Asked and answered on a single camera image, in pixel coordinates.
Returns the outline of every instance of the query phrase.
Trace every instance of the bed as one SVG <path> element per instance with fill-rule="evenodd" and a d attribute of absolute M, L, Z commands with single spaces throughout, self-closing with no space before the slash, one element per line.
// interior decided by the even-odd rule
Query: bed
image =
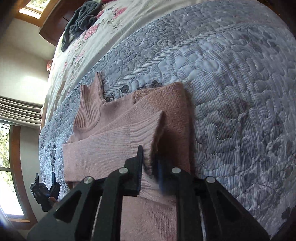
<path fill-rule="evenodd" d="M 54 55 L 39 138 L 47 187 L 54 171 L 60 199 L 69 191 L 62 144 L 79 86 L 96 72 L 107 101 L 181 81 L 194 107 L 195 174 L 214 176 L 273 237 L 296 203 L 296 40 L 285 23 L 253 0 L 117 0 L 97 18 Z"/>

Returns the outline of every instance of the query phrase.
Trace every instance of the window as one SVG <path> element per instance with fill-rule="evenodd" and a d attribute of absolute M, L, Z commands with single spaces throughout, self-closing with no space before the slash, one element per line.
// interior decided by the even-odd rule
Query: window
<path fill-rule="evenodd" d="M 9 129 L 10 125 L 0 123 L 0 206 L 6 214 L 24 218 L 9 163 Z"/>
<path fill-rule="evenodd" d="M 19 10 L 19 12 L 40 19 L 49 1 L 50 0 L 31 0 L 24 8 Z"/>
<path fill-rule="evenodd" d="M 26 0 L 25 2 L 29 3 L 16 13 L 15 18 L 42 27 L 59 0 Z"/>
<path fill-rule="evenodd" d="M 29 229 L 37 220 L 25 190 L 20 164 L 20 126 L 0 123 L 0 206 L 12 224 Z"/>

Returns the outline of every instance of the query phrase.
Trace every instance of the wooden headboard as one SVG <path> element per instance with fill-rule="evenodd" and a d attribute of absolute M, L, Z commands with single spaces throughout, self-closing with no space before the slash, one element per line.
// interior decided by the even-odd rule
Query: wooden headboard
<path fill-rule="evenodd" d="M 48 42 L 57 46 L 59 38 L 76 9 L 82 6 L 85 0 L 60 0 L 48 15 L 39 34 Z"/>

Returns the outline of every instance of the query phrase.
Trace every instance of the pink knit fabric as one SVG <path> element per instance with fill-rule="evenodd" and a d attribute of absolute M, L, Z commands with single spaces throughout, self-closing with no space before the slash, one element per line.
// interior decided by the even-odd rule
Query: pink knit fabric
<path fill-rule="evenodd" d="M 146 120 L 163 110 L 166 126 L 158 143 L 158 153 L 174 166 L 190 172 L 189 113 L 185 90 L 181 82 L 168 86 L 143 89 L 112 102 L 103 98 L 103 82 L 96 73 L 91 87 L 81 86 L 81 103 L 73 124 L 73 134 L 67 143 L 85 139 L 93 134 Z M 145 161 L 151 174 L 151 160 Z"/>
<path fill-rule="evenodd" d="M 97 73 L 91 87 L 81 86 L 73 135 L 63 145 L 66 182 L 108 176 L 136 155 L 138 145 L 143 146 L 146 169 L 140 195 L 123 197 L 121 240 L 176 240 L 175 199 L 163 197 L 149 175 L 156 152 L 190 171 L 189 114 L 183 85 L 138 90 L 106 102 Z"/>

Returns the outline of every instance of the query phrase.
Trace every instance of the gray towel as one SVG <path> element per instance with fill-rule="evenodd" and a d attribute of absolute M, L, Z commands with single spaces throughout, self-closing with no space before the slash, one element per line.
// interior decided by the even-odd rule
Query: gray towel
<path fill-rule="evenodd" d="M 68 48 L 74 39 L 78 38 L 96 22 L 96 16 L 101 10 L 101 7 L 101 3 L 88 0 L 75 11 L 65 28 L 61 47 L 62 52 Z"/>

